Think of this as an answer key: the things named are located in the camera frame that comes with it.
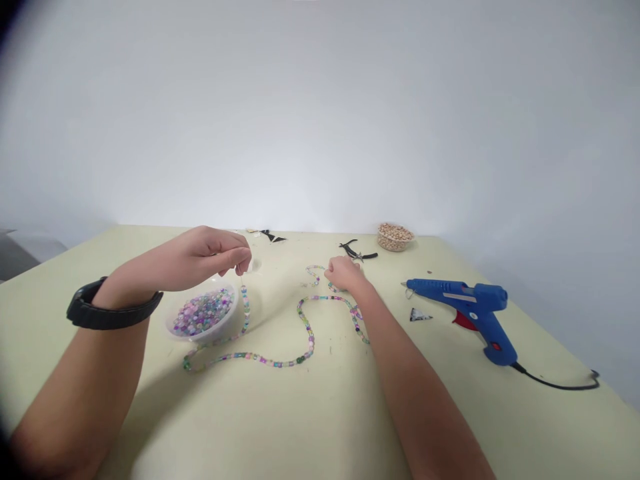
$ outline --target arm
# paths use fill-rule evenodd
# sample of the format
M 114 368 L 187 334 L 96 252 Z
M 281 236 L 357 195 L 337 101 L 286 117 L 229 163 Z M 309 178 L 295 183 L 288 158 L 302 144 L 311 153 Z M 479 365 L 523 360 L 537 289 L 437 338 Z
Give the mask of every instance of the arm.
M 348 257 L 325 276 L 355 298 L 382 388 L 415 479 L 494 479 L 480 445 L 438 375 Z
M 120 266 L 93 304 L 114 310 L 140 305 L 156 291 L 186 290 L 233 267 L 242 274 L 250 260 L 241 235 L 198 227 Z M 146 319 L 119 330 L 76 332 L 11 437 L 28 473 L 73 480 L 94 476 L 131 406 L 148 327 Z

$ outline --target forearm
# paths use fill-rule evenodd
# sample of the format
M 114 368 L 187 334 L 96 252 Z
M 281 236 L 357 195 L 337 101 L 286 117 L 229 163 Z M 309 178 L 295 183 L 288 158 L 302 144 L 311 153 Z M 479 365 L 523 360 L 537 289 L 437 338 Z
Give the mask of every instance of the forearm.
M 373 286 L 351 292 L 362 311 L 393 423 L 416 479 L 493 479 L 444 384 Z
M 148 300 L 107 282 L 95 306 L 120 309 Z M 37 478 L 94 476 L 133 400 L 148 326 L 146 319 L 125 329 L 76 332 L 11 438 L 30 473 Z

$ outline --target pliers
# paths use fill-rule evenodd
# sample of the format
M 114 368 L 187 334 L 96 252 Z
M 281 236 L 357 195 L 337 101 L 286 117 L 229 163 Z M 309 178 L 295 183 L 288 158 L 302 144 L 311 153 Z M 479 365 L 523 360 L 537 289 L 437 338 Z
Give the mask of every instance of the pliers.
M 355 241 L 357 241 L 357 239 L 349 240 L 346 243 L 341 243 L 339 246 L 344 248 L 344 250 L 347 252 L 347 255 L 350 256 L 352 259 L 360 260 L 362 263 L 364 263 L 365 259 L 372 259 L 378 256 L 377 253 L 370 253 L 369 255 L 363 255 L 362 253 L 354 252 L 354 250 L 352 250 L 349 244 Z

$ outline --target hand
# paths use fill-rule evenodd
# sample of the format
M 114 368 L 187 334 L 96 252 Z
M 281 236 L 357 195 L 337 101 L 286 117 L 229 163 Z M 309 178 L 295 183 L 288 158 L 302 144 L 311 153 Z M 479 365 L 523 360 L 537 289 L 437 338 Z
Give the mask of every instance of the hand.
M 251 250 L 242 235 L 196 227 L 118 267 L 93 304 L 111 309 L 139 305 L 156 291 L 187 290 L 232 268 L 242 275 L 250 261 Z
M 329 260 L 329 268 L 325 270 L 325 277 L 334 286 L 343 290 L 352 290 L 367 283 L 367 279 L 360 270 L 360 264 L 354 263 L 346 255 Z

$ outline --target colorful bead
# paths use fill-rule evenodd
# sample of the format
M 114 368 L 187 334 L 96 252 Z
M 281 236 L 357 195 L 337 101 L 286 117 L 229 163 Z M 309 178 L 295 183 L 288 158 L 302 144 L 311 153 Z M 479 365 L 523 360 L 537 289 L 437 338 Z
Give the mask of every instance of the colorful bead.
M 324 270 L 324 267 L 320 265 L 311 265 L 307 267 L 307 272 L 310 275 L 314 276 L 314 278 L 316 279 L 316 282 L 314 282 L 314 285 L 318 285 L 320 282 L 320 277 L 317 277 L 313 272 L 311 272 L 311 269 Z M 341 291 L 336 289 L 331 283 L 329 283 L 329 289 L 336 293 Z M 249 300 L 247 298 L 247 287 L 245 285 L 242 285 L 240 290 L 244 298 L 243 306 L 245 310 L 245 323 L 243 325 L 241 332 L 232 337 L 229 337 L 226 339 L 220 339 L 207 345 L 198 345 L 194 350 L 190 351 L 187 354 L 187 356 L 184 357 L 184 360 L 183 360 L 184 370 L 188 372 L 203 371 L 207 366 L 212 366 L 214 363 L 224 361 L 230 358 L 244 358 L 247 360 L 253 359 L 254 361 L 259 361 L 260 363 L 264 363 L 265 365 L 268 365 L 274 368 L 294 367 L 296 365 L 300 365 L 302 362 L 310 358 L 313 355 L 313 352 L 315 350 L 315 336 L 313 334 L 313 330 L 311 329 L 311 325 L 309 324 L 309 321 L 307 320 L 304 312 L 302 311 L 302 305 L 307 300 L 339 300 L 344 302 L 347 305 L 347 308 L 349 308 L 349 313 L 351 314 L 351 321 L 355 326 L 356 333 L 358 333 L 358 335 L 360 336 L 360 340 L 362 340 L 362 342 L 366 345 L 369 344 L 369 340 L 367 340 L 365 336 L 362 334 L 362 332 L 360 331 L 360 325 L 358 324 L 358 320 L 359 319 L 362 320 L 362 315 L 360 314 L 360 311 L 357 305 L 352 305 L 348 300 L 342 297 L 339 297 L 337 295 L 330 295 L 330 296 L 313 295 L 300 300 L 300 302 L 298 302 L 298 305 L 296 307 L 298 316 L 300 316 L 302 322 L 305 324 L 305 328 L 309 336 L 309 350 L 304 355 L 301 355 L 300 357 L 296 358 L 294 361 L 280 362 L 280 361 L 273 361 L 270 359 L 266 359 L 256 353 L 236 352 L 236 353 L 228 353 L 226 355 L 222 355 L 216 358 L 215 360 L 208 362 L 207 364 L 199 366 L 196 369 L 192 368 L 191 358 L 198 351 L 207 347 L 212 347 L 214 345 L 222 345 L 224 343 L 237 340 L 238 338 L 242 337 L 247 331 L 249 322 L 251 320 Z M 180 310 L 177 321 L 174 322 L 174 330 L 176 331 L 177 335 L 180 335 L 180 333 L 183 333 L 184 334 L 183 336 L 195 335 L 201 331 L 204 331 L 210 328 L 212 325 L 215 325 L 215 323 L 217 323 L 217 321 L 219 321 L 222 318 L 220 317 L 215 323 L 213 323 L 216 317 L 216 313 L 218 313 L 221 309 L 224 310 L 224 308 L 230 307 L 231 303 L 233 302 L 233 296 L 230 295 L 226 291 L 226 289 L 220 290 L 219 293 L 222 293 L 222 296 L 217 295 L 212 298 L 211 295 L 209 295 L 208 297 L 203 299 L 202 297 L 207 295 L 205 294 L 200 297 L 192 299 L 190 302 L 187 302 L 184 308 Z M 226 298 L 224 293 L 228 294 L 231 298 Z

